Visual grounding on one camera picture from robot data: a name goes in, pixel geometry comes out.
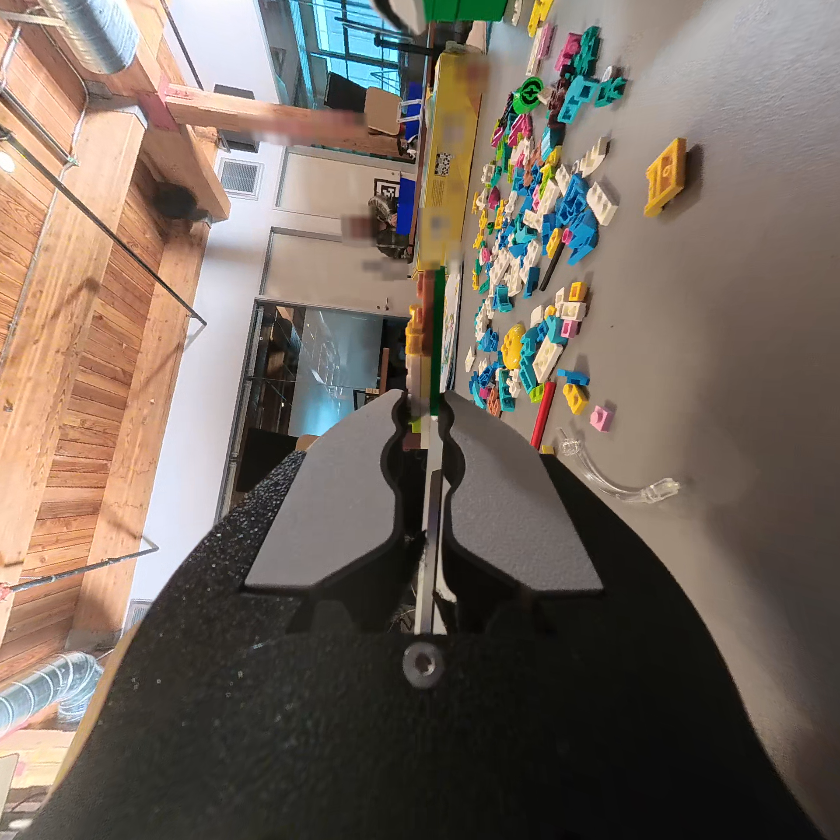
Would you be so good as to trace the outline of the clear curved plastic tube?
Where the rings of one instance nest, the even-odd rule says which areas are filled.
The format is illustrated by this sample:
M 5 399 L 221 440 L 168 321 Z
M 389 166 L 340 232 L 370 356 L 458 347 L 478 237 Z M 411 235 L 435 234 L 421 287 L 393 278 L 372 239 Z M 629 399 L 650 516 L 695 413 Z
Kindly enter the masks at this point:
M 655 505 L 680 493 L 680 483 L 670 477 L 659 479 L 645 487 L 631 488 L 617 485 L 597 468 L 582 439 L 567 434 L 562 427 L 558 428 L 558 433 L 560 456 L 575 462 L 583 477 L 611 498 L 631 504 Z

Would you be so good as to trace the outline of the stacked coloured bricks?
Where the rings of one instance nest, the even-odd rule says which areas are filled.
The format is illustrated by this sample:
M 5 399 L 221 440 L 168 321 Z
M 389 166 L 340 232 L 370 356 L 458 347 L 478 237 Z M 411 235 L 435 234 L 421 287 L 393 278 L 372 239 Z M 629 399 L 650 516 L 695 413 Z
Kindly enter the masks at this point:
M 406 391 L 411 418 L 409 448 L 428 449 L 431 441 L 431 338 L 424 327 L 421 304 L 409 307 L 411 318 L 406 325 Z

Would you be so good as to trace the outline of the green plastic bin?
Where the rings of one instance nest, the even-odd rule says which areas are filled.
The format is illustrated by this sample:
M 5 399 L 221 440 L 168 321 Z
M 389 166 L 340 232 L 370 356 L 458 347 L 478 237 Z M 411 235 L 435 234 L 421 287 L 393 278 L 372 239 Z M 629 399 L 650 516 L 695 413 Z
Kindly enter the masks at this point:
M 499 22 L 507 6 L 508 1 L 423 1 L 426 20 L 435 23 Z

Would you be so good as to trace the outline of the pile of mixed toy bricks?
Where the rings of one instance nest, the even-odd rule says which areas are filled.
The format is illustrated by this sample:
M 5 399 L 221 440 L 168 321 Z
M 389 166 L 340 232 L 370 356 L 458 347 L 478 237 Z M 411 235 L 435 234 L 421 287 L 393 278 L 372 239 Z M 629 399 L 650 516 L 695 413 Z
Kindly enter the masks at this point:
M 594 25 L 567 34 L 553 78 L 546 80 L 544 63 L 557 30 L 550 22 L 552 6 L 553 2 L 534 2 L 527 27 L 532 46 L 522 82 L 541 77 L 541 102 L 531 113 L 517 115 L 511 103 L 519 86 L 509 93 L 492 131 L 493 154 L 471 209 L 479 215 L 471 279 L 479 308 L 465 369 L 471 398 L 494 416 L 514 411 L 521 395 L 539 403 L 533 390 L 557 376 L 560 357 L 586 317 L 588 286 L 581 280 L 558 289 L 553 301 L 537 306 L 530 320 L 522 322 L 528 330 L 521 342 L 520 365 L 513 371 L 501 364 L 498 350 L 505 332 L 494 326 L 494 318 L 544 292 L 539 283 L 560 241 L 565 243 L 560 259 L 567 258 L 568 266 L 590 255 L 617 208 L 592 180 L 610 150 L 609 138 L 599 138 L 570 163 L 563 162 L 563 142 L 565 131 L 585 107 L 602 109 L 621 101 L 627 79 L 615 66 L 596 77 L 602 37 Z

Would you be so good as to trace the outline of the wooden chair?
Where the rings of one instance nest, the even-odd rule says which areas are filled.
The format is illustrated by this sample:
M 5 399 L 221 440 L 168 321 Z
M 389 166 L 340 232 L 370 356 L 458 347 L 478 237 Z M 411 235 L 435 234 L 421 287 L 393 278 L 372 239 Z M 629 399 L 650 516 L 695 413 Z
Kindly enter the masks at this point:
M 364 118 L 371 134 L 397 137 L 401 132 L 402 99 L 399 94 L 368 87 L 364 97 Z

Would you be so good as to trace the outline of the grey desk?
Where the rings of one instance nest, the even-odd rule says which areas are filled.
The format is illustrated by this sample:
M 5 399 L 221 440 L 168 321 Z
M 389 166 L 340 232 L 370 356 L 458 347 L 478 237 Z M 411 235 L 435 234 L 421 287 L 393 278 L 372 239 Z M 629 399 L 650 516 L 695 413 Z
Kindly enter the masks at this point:
M 655 505 L 604 501 L 693 602 L 763 746 L 838 838 L 838 2 L 554 2 L 551 70 L 598 25 L 574 161 L 618 202 L 582 278 L 590 313 L 563 362 L 591 377 L 608 433 L 579 422 L 618 485 L 665 477 Z M 686 139 L 685 187 L 646 217 L 646 170 Z

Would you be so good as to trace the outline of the yellow square plate brick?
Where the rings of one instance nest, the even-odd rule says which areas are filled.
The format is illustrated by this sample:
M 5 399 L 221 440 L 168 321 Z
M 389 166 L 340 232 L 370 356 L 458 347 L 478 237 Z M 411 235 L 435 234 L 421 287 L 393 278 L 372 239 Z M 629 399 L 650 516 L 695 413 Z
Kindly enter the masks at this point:
M 646 170 L 646 217 L 660 215 L 665 206 L 685 187 L 686 139 L 672 140 Z

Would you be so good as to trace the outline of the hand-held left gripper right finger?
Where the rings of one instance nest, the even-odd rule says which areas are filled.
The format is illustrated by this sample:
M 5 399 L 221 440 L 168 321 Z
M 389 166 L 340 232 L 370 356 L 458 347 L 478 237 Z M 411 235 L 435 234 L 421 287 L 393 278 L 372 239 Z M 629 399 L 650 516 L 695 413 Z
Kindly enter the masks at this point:
M 456 392 L 438 432 L 446 490 L 442 573 L 461 633 L 482 634 L 508 608 L 603 593 L 583 538 L 537 449 Z

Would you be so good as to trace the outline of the red toy rod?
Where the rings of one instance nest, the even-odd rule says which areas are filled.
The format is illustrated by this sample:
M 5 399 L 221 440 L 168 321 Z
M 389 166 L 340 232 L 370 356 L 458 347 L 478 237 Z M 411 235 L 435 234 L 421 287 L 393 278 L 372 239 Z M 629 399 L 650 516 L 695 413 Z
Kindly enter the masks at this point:
M 531 435 L 531 446 L 540 451 L 542 446 L 543 436 L 545 432 L 545 428 L 548 422 L 551 406 L 553 403 L 553 397 L 556 392 L 557 384 L 554 380 L 550 380 L 544 384 L 540 384 L 537 388 L 533 390 L 533 394 L 536 396 L 540 396 L 539 400 L 539 410 L 536 416 L 532 435 Z

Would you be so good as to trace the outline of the yellow cardboard box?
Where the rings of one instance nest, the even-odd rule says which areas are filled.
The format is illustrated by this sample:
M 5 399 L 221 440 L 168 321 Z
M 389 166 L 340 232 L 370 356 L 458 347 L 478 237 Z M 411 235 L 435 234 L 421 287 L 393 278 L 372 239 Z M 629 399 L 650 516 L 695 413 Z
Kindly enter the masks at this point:
M 486 55 L 467 45 L 447 44 L 434 71 L 427 101 L 427 133 L 416 216 L 416 268 L 436 270 L 462 253 L 469 181 L 482 95 Z

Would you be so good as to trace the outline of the black dome fixture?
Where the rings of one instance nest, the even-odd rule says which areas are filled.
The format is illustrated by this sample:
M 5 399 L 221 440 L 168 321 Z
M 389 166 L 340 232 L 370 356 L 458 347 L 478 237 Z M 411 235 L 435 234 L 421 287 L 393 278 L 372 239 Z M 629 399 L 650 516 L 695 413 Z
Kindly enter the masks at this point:
M 169 219 L 195 222 L 203 217 L 194 194 L 181 185 L 157 182 L 152 204 L 159 215 Z

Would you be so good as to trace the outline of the silver ventilation duct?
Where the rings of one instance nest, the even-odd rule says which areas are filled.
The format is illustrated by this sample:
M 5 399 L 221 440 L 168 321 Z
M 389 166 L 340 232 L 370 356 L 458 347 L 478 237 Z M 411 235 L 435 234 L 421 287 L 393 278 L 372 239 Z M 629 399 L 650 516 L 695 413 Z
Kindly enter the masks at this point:
M 103 673 L 91 654 L 65 652 L 13 679 L 1 689 L 1 736 L 51 706 L 60 723 L 79 723 Z
M 62 21 L 62 36 L 81 66 L 112 76 L 128 69 L 136 55 L 140 31 L 124 1 L 40 1 Z

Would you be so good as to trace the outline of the green toy baseplate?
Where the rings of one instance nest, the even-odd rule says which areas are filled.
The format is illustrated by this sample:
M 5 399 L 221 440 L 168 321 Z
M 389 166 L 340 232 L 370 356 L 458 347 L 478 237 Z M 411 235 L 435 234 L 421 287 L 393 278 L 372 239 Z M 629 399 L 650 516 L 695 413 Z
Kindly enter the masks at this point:
M 432 353 L 429 375 L 429 413 L 437 417 L 440 403 L 440 372 L 443 355 L 444 320 L 445 320 L 445 290 L 447 282 L 446 268 L 438 267 L 434 272 L 433 305 L 432 305 Z

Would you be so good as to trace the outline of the black metal rail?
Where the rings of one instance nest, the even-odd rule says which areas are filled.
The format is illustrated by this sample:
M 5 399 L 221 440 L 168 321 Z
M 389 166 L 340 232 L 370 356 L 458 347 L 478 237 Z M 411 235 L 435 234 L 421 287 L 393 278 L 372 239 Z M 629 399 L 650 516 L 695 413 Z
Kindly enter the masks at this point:
M 47 182 L 54 187 L 58 194 L 66 198 L 66 200 L 75 207 L 76 210 L 84 216 L 84 218 L 91 222 L 99 232 L 106 235 L 108 239 L 127 257 L 129 257 L 135 265 L 139 266 L 143 272 L 151 277 L 158 287 L 162 288 L 181 308 L 186 311 L 189 319 L 198 321 L 202 329 L 207 326 L 207 321 L 190 304 L 188 304 L 178 292 L 176 292 L 165 280 L 163 280 L 163 278 L 161 278 L 142 257 L 132 250 L 132 248 L 129 247 L 129 245 L 123 241 L 120 236 L 112 231 L 108 225 L 105 225 L 100 217 L 90 210 L 88 205 L 84 204 L 84 202 L 82 202 L 75 193 L 65 186 L 58 176 L 53 175 L 52 172 L 47 169 L 46 165 L 43 164 L 35 156 L 35 154 L 28 150 L 18 140 L 15 133 L 3 124 L 1 124 L 1 141 L 2 143 L 8 144 L 19 157 L 32 165 L 37 173 L 42 175 Z

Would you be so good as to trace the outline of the white wall vent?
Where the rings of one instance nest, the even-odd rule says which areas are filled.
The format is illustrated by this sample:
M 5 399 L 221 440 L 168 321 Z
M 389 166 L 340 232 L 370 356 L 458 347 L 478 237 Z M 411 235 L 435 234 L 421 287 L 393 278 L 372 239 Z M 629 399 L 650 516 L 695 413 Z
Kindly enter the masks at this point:
M 217 175 L 229 197 L 244 200 L 258 200 L 264 179 L 265 165 L 262 162 L 242 161 L 224 156 L 219 160 Z

